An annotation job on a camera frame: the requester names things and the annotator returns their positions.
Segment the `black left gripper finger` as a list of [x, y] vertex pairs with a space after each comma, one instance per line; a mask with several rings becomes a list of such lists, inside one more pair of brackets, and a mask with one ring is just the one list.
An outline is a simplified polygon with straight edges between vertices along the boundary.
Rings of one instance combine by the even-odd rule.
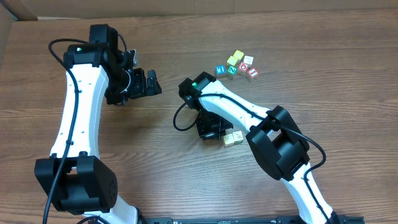
[[162, 93], [161, 86], [157, 80], [156, 72], [149, 70], [147, 72], [147, 96], [154, 96]]
[[126, 99], [122, 94], [120, 94], [120, 93], [107, 94], [107, 104], [108, 105], [122, 106], [122, 105], [125, 105], [125, 103], [126, 103]]

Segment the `yellow G letter block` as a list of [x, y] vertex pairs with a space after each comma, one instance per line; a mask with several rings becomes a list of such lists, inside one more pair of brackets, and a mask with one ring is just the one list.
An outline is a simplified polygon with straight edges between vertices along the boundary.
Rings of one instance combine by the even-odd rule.
[[226, 134], [223, 136], [223, 144], [225, 147], [233, 146], [234, 142], [235, 140], [233, 134]]

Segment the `yellow S letter block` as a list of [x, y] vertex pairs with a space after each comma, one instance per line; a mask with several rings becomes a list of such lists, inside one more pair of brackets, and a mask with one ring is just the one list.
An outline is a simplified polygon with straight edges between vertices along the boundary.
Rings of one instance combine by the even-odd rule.
[[243, 133], [241, 131], [235, 131], [232, 133], [233, 135], [233, 139], [234, 139], [234, 143], [235, 144], [240, 144], [244, 141], [244, 136]]

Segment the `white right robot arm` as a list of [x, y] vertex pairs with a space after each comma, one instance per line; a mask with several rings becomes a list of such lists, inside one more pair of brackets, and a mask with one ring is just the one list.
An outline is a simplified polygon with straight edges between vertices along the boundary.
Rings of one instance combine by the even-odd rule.
[[310, 146], [321, 153], [324, 150], [302, 134], [286, 109], [276, 106], [270, 110], [250, 103], [206, 72], [194, 80], [186, 78], [179, 84], [178, 94], [185, 105], [201, 115], [217, 115], [245, 133], [256, 162], [273, 179], [283, 181], [303, 222], [339, 223], [312, 175], [326, 160], [311, 165]]

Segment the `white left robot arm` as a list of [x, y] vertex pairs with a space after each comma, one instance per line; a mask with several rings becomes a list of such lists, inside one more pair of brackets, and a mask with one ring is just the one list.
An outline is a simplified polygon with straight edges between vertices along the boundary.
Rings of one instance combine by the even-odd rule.
[[138, 208], [118, 193], [116, 174], [100, 159], [98, 132], [103, 103], [154, 96], [162, 89], [155, 71], [137, 66], [137, 52], [107, 24], [90, 27], [88, 40], [70, 39], [58, 62], [67, 92], [60, 129], [50, 155], [35, 162], [34, 174], [49, 210], [79, 215], [88, 223], [144, 223]]

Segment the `blue letter block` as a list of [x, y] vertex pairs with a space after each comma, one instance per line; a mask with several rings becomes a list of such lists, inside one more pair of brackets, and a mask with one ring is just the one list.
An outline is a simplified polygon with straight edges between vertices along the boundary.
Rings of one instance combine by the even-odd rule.
[[217, 65], [215, 67], [215, 76], [217, 79], [225, 77], [226, 76], [226, 67], [224, 65]]

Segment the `green Z letter block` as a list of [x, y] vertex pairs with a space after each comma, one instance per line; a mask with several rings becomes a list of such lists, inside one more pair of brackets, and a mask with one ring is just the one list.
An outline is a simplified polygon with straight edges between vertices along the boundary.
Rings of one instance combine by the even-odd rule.
[[230, 65], [227, 69], [227, 74], [229, 79], [234, 79], [236, 77], [238, 69], [235, 66]]

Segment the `red picture block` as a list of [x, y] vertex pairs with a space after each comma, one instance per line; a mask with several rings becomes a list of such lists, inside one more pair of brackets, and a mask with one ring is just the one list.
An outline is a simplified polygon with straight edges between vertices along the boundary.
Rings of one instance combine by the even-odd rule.
[[238, 65], [238, 74], [245, 76], [248, 69], [249, 69], [249, 65], [244, 62], [241, 62]]

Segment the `red I letter block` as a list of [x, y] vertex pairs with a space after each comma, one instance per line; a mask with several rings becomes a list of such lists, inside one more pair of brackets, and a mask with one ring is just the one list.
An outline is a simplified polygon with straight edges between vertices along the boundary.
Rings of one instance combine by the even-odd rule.
[[249, 68], [246, 72], [246, 78], [250, 81], [253, 82], [255, 79], [257, 79], [259, 76], [259, 72], [255, 67]]

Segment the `yellow block near cluster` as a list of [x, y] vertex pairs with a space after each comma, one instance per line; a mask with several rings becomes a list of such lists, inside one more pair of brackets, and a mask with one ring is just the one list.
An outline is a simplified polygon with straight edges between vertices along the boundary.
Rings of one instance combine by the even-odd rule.
[[236, 64], [238, 63], [239, 59], [234, 57], [234, 56], [230, 56], [227, 61], [226, 64], [227, 66], [236, 66]]

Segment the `yellow block cluster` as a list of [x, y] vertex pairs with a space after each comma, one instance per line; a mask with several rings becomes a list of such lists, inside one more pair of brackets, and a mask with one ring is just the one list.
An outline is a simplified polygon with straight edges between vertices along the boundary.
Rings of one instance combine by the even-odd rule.
[[230, 56], [227, 61], [226, 64], [227, 66], [236, 66], [236, 64], [238, 63], [239, 59], [234, 57], [234, 56]]
[[233, 54], [233, 57], [235, 57], [238, 60], [242, 60], [244, 58], [244, 52], [236, 50], [235, 53]]

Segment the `yellow block far cluster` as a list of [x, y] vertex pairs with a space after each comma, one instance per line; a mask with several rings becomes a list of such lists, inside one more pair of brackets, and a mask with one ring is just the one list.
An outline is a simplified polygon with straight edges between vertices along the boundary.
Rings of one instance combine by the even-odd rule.
[[233, 54], [233, 57], [235, 57], [238, 60], [242, 60], [244, 58], [244, 52], [236, 50], [235, 53]]

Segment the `white picture block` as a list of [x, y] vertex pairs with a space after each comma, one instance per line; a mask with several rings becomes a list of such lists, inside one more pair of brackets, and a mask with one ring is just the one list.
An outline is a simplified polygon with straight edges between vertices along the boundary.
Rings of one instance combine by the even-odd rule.
[[249, 68], [252, 67], [254, 61], [254, 57], [249, 56], [249, 55], [245, 55], [243, 58], [243, 63], [247, 64]]

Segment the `cardboard box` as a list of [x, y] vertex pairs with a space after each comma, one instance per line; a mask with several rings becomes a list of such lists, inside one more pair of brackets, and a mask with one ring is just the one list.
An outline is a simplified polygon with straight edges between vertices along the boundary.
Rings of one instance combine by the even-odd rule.
[[397, 0], [9, 0], [1, 4], [18, 19], [31, 21], [40, 17], [91, 19], [396, 8]]

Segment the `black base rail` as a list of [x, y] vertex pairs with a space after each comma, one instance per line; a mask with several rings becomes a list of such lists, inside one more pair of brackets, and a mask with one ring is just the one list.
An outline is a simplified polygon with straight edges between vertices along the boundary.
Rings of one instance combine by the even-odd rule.
[[276, 218], [203, 218], [173, 219], [170, 217], [145, 218], [147, 224], [304, 224], [299, 216], [279, 216]]

